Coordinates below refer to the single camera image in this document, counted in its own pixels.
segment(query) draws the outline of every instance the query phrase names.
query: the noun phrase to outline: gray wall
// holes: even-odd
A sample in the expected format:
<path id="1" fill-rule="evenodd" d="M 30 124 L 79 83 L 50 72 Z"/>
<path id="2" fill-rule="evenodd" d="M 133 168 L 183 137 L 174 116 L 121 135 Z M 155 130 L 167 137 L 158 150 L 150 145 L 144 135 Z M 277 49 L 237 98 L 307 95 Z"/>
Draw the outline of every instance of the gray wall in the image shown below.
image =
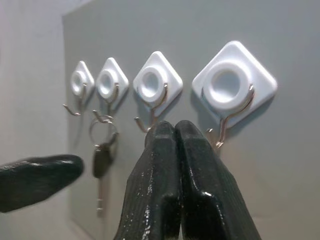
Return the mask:
<path id="1" fill-rule="evenodd" d="M 0 0 L 0 165 L 67 152 L 62 14 L 88 1 Z M 0 239 L 86 239 L 73 231 L 67 199 L 65 189 L 0 214 Z"/>
<path id="2" fill-rule="evenodd" d="M 228 132 L 221 158 L 237 179 L 264 240 L 320 237 L 320 1 L 318 0 L 97 0 L 64 18 L 66 88 L 77 62 L 94 77 L 114 57 L 130 84 L 153 51 L 162 53 L 181 76 L 184 89 L 162 119 L 188 119 L 202 131 L 214 127 L 191 91 L 191 82 L 231 40 L 241 41 L 278 81 L 272 102 Z M 108 208 L 96 217 L 97 182 L 91 176 L 93 146 L 88 127 L 94 96 L 83 118 L 68 118 L 69 151 L 87 165 L 72 187 L 73 219 L 95 238 L 112 239 L 118 226 L 126 179 L 143 151 L 144 134 L 134 117 L 148 119 L 130 89 L 115 114 L 118 156 L 107 176 Z"/>

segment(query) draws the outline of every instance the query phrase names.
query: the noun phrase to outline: key head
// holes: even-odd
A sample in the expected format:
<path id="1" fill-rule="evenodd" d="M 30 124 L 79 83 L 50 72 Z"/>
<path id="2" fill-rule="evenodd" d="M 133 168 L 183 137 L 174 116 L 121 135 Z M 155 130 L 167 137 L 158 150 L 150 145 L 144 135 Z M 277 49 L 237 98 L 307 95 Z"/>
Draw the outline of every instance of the key head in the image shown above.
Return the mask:
<path id="1" fill-rule="evenodd" d="M 103 143 L 99 145 L 94 152 L 93 156 L 93 169 L 92 174 L 95 178 L 102 178 L 113 163 L 110 145 Z"/>

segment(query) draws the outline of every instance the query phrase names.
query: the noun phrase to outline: key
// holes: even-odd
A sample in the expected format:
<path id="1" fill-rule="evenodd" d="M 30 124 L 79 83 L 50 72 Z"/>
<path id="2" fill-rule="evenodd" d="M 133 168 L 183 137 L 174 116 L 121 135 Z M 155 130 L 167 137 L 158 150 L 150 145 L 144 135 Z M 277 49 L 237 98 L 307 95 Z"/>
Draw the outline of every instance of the key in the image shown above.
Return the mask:
<path id="1" fill-rule="evenodd" d="M 98 198 L 97 198 L 97 214 L 102 217 L 103 213 L 103 180 L 102 178 L 106 175 L 108 169 L 113 163 L 111 155 L 110 144 L 102 143 L 96 146 L 93 156 L 93 169 L 92 174 L 98 179 Z"/>

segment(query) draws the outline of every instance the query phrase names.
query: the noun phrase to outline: white plastic hook base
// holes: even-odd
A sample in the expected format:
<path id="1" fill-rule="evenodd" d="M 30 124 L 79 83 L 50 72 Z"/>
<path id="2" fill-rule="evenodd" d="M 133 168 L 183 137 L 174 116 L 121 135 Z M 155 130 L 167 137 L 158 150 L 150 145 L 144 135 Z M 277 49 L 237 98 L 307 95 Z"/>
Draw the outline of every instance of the white plastic hook base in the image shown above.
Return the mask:
<path id="1" fill-rule="evenodd" d="M 88 97 L 95 88 L 95 80 L 92 77 L 87 65 L 84 61 L 80 61 L 73 71 L 70 79 L 71 89 L 74 95 L 81 97 L 84 93 Z"/>
<path id="2" fill-rule="evenodd" d="M 167 95 L 165 95 L 165 84 L 167 84 Z M 150 106 L 162 104 L 156 108 L 154 115 L 158 117 L 169 104 L 181 93 L 183 81 L 165 56 L 160 51 L 155 51 L 145 62 L 133 80 L 133 89 L 140 98 Z"/>
<path id="3" fill-rule="evenodd" d="M 196 96 L 217 124 L 221 117 L 237 111 L 248 99 L 250 85 L 254 98 L 246 110 L 231 118 L 230 128 L 272 98 L 278 88 L 274 77 L 238 41 L 227 43 L 192 81 Z"/>
<path id="4" fill-rule="evenodd" d="M 116 84 L 118 84 L 118 94 L 116 99 Z M 98 94 L 108 102 L 113 101 L 111 109 L 114 110 L 129 88 L 129 81 L 113 57 L 109 57 L 96 79 Z"/>

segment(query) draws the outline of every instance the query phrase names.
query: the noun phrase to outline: white wall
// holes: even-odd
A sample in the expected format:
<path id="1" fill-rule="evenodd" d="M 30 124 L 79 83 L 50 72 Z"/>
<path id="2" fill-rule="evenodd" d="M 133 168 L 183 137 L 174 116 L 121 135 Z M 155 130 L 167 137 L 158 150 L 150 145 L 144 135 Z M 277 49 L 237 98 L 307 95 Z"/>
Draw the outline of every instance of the white wall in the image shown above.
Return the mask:
<path id="1" fill-rule="evenodd" d="M 62 15 L 89 1 L 0 0 L 0 164 L 67 152 Z M 80 239 L 67 197 L 0 214 L 0 239 Z"/>

